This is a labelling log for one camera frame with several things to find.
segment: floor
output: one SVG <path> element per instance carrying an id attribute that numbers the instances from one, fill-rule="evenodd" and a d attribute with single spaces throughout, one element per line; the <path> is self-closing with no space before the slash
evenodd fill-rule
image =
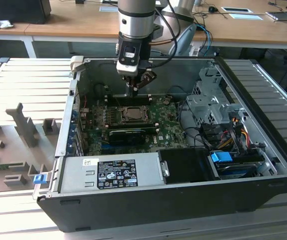
<path id="1" fill-rule="evenodd" d="M 34 42 L 34 47 L 39 58 L 70 58 L 73 55 L 82 55 L 85 57 L 115 57 L 114 43 L 86 43 L 74 42 L 74 54 L 70 54 L 66 42 Z M 261 66 L 279 82 L 287 71 L 287 62 L 284 61 L 286 51 L 269 49 L 264 53 L 263 49 L 249 48 L 244 50 L 241 55 L 241 48 L 237 47 L 212 47 L 208 53 L 217 52 L 226 59 L 238 59 L 240 56 L 244 59 L 257 59 Z M 158 56 L 158 53 L 152 53 L 152 56 Z M 0 58 L 27 58 L 25 45 L 20 41 L 0 40 Z M 281 86 L 287 86 L 287 74 L 281 82 Z"/>

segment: warning label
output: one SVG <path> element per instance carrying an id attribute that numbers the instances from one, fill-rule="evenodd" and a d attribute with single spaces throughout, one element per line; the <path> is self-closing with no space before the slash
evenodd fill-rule
<path id="1" fill-rule="evenodd" d="M 137 187 L 136 162 L 135 160 L 100 161 L 97 180 L 99 189 Z"/>

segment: motherboard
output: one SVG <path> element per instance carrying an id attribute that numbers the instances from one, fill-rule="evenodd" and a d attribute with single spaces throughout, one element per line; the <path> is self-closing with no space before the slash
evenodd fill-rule
<path id="1" fill-rule="evenodd" d="M 107 97 L 87 105 L 82 112 L 88 156 L 188 147 L 171 97 Z"/>

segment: blue tab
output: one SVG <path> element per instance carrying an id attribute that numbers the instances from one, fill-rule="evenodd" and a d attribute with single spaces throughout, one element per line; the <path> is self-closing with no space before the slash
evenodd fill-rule
<path id="1" fill-rule="evenodd" d="M 232 162 L 232 156 L 227 151 L 216 151 L 215 153 L 211 154 L 212 161 L 215 162 Z"/>
<path id="2" fill-rule="evenodd" d="M 34 184 L 46 184 L 47 183 L 47 173 L 37 174 L 33 178 Z"/>

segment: blue cable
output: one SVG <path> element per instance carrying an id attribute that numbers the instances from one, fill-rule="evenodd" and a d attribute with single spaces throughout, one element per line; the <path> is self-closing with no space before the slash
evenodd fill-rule
<path id="1" fill-rule="evenodd" d="M 209 50 L 209 48 L 210 48 L 210 36 L 209 36 L 209 32 L 203 27 L 203 26 L 201 26 L 200 24 L 197 24 L 197 26 L 198 27 L 200 27 L 202 30 L 204 30 L 204 32 L 207 34 L 207 37 L 208 37 L 208 47 L 207 47 L 207 50 L 205 51 L 205 53 L 204 53 L 204 57 L 206 56 L 206 54 L 207 54 L 207 52 L 208 52 L 208 50 Z"/>

